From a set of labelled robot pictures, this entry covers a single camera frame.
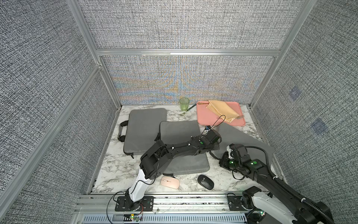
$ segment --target red wire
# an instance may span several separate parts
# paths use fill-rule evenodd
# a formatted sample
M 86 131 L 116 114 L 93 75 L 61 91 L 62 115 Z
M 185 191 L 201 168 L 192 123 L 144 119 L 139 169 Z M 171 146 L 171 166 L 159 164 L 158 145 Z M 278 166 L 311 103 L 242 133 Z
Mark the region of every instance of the red wire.
M 142 211 L 140 212 L 140 213 L 142 213 L 142 217 L 140 217 L 140 220 L 142 221 L 142 218 L 143 218 L 143 209 L 144 209 L 144 208 L 143 208 L 142 203 L 141 203 L 140 205 L 142 206 Z

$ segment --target black computer mouse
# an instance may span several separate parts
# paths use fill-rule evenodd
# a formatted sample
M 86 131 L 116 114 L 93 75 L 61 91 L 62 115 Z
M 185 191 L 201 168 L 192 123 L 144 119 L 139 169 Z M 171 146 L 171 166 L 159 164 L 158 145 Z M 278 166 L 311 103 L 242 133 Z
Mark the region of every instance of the black computer mouse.
M 199 175 L 198 183 L 208 190 L 211 190 L 214 187 L 214 182 L 205 175 Z

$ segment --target blue square patch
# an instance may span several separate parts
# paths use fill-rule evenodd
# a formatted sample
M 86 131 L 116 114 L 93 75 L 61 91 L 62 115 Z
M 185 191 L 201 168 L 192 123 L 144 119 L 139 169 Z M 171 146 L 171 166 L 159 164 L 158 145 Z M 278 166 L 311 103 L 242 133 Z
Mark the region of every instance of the blue square patch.
M 328 131 L 328 127 L 323 122 L 322 118 L 317 118 L 314 122 L 312 122 L 311 128 L 314 131 L 314 133 L 316 133 L 316 135 L 321 135 Z
M 289 93 L 289 95 L 293 101 L 297 100 L 297 98 L 299 97 L 300 94 L 301 94 L 301 91 L 297 86 L 293 87 Z

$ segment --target yellow napkin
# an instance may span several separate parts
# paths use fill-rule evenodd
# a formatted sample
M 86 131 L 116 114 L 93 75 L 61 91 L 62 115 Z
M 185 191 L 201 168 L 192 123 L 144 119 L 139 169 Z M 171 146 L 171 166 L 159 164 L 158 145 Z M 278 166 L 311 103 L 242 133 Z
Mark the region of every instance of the yellow napkin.
M 227 123 L 231 123 L 233 120 L 240 116 L 231 107 L 229 107 L 229 105 L 220 100 L 209 100 L 209 105 L 207 105 L 206 108 L 208 108 L 217 116 L 225 115 L 225 121 Z

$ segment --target pink computer mouse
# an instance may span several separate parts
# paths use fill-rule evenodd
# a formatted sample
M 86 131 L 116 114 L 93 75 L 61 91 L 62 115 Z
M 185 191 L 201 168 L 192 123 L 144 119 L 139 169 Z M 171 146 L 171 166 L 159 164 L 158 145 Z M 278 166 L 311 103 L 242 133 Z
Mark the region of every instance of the pink computer mouse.
M 175 179 L 174 177 L 163 176 L 162 179 L 160 180 L 160 184 L 165 187 L 170 187 L 174 189 L 179 188 L 179 180 Z

